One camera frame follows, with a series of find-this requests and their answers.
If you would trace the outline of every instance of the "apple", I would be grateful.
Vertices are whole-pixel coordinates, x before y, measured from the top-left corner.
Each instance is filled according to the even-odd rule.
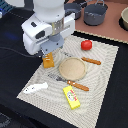
[[[81,42],[82,50],[90,50],[92,48],[92,42],[90,40],[85,40]]]

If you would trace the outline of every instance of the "placemat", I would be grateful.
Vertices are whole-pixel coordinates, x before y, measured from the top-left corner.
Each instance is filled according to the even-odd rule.
[[[84,40],[84,38],[73,35],[65,38],[63,49],[57,49],[53,52],[55,67],[44,69],[43,64],[41,64],[17,98],[55,115],[76,127],[94,128],[118,47],[92,41],[92,49],[84,51],[81,50],[81,42]],[[70,55],[101,61],[101,65],[85,62],[87,64],[87,73],[83,79],[76,81],[76,83],[89,87],[89,91],[86,92],[72,87],[81,104],[79,108],[74,110],[71,110],[63,93],[63,88],[69,85],[62,81],[56,81],[48,76],[52,73],[61,77],[58,69],[59,64]],[[29,95],[23,93],[23,90],[29,85],[44,82],[47,82],[49,85],[47,90],[42,89]]]

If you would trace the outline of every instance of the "wooden spatula handle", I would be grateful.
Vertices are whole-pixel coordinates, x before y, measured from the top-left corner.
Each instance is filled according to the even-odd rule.
[[[83,85],[81,85],[81,84],[77,84],[77,83],[75,83],[75,82],[73,82],[73,81],[70,81],[70,80],[67,81],[67,84],[72,85],[72,86],[74,86],[74,87],[76,87],[76,88],[79,88],[79,89],[81,89],[81,90],[84,90],[84,91],[89,91],[89,88],[88,88],[88,87],[83,86]]]
[[[97,61],[97,60],[93,60],[93,59],[89,59],[89,58],[85,58],[85,57],[82,57],[81,58],[83,61],[87,61],[87,62],[90,62],[90,63],[93,63],[93,64],[97,64],[97,65],[100,65],[101,62],[100,61]]]

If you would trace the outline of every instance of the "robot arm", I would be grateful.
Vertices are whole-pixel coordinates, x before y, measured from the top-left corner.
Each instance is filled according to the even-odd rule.
[[[22,24],[25,49],[31,55],[39,56],[62,47],[64,38],[75,31],[75,14],[65,17],[65,0],[6,0],[17,7],[26,6],[26,1],[33,3],[35,12]]]

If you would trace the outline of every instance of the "knife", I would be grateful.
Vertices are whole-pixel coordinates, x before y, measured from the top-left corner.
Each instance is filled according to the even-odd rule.
[[[66,53],[66,52],[61,52],[63,53],[64,55],[68,56],[68,57],[72,57],[73,55],[69,54],[69,53]],[[93,59],[89,59],[89,58],[85,58],[85,57],[82,57],[81,58],[83,61],[86,61],[86,62],[90,62],[90,63],[93,63],[93,64],[97,64],[97,65],[101,65],[101,62],[98,61],[98,60],[93,60]]]
[[[69,85],[72,85],[72,86],[74,86],[74,87],[76,87],[76,88],[79,88],[79,89],[81,89],[81,90],[89,91],[89,88],[88,88],[88,87],[83,86],[83,85],[78,84],[78,83],[75,83],[75,82],[73,82],[73,81],[71,81],[71,80],[65,80],[65,79],[61,78],[60,76],[58,76],[58,75],[56,75],[56,74],[50,73],[48,76],[49,76],[50,78],[52,78],[52,79],[55,79],[56,81],[63,81],[63,82],[65,82],[65,83],[67,83],[67,84],[69,84]]]

